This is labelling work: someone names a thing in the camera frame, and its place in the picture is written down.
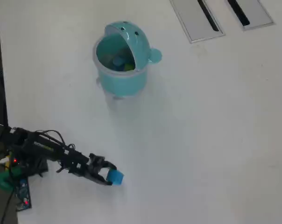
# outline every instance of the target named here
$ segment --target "container handle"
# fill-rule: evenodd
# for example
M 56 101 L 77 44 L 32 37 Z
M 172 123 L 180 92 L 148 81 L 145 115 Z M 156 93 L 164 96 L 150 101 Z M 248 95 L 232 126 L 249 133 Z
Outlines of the container handle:
M 158 63 L 162 59 L 162 53 L 158 49 L 152 48 L 150 49 L 150 56 L 148 61 L 151 63 Z

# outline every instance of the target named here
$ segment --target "green object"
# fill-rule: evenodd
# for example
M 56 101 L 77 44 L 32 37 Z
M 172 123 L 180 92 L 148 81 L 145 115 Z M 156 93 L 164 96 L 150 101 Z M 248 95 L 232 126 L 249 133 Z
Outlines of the green object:
M 20 175 L 21 174 L 21 169 L 20 168 L 12 168 L 12 173 L 13 175 Z M 13 186 L 9 183 L 10 176 L 9 176 L 9 171 L 4 171 L 0 173 L 0 188 L 6 191 L 12 191 Z
M 134 70 L 134 65 L 133 64 L 125 64 L 123 71 L 130 71 Z

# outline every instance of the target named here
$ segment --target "black wire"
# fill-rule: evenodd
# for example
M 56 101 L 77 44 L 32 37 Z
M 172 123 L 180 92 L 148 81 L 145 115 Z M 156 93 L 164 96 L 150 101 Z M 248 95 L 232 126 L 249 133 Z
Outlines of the black wire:
M 6 217 L 6 213 L 7 213 L 7 210 L 8 210 L 8 207 L 9 207 L 9 204 L 10 204 L 10 201 L 11 201 L 11 198 L 12 198 L 12 195 L 14 194 L 14 189 L 11 191 L 11 194 L 6 202 L 6 206 L 5 206 L 5 209 L 4 209 L 4 213 L 2 215 L 2 219 L 1 219 L 1 224 L 4 224 L 4 220 L 5 220 L 5 217 Z

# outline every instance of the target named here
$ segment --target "table surface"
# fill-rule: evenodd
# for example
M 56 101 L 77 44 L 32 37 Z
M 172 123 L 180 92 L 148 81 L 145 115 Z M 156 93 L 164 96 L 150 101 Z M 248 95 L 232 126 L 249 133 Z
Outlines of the table surface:
M 275 25 L 246 32 L 207 2 L 226 36 L 189 44 L 168 0 L 0 0 L 10 126 L 59 130 L 125 174 L 105 187 L 49 162 L 20 224 L 282 224 L 282 0 L 262 0 Z M 163 59 L 112 101 L 92 47 L 119 20 Z

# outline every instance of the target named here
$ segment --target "teal container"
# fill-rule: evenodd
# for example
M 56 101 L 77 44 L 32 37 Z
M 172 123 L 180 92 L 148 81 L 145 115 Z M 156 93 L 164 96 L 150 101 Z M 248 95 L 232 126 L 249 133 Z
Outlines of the teal container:
M 144 32 L 127 21 L 106 26 L 105 35 L 93 49 L 102 88 L 118 98 L 132 97 L 142 91 L 148 63 L 161 59 L 161 52 L 150 48 Z

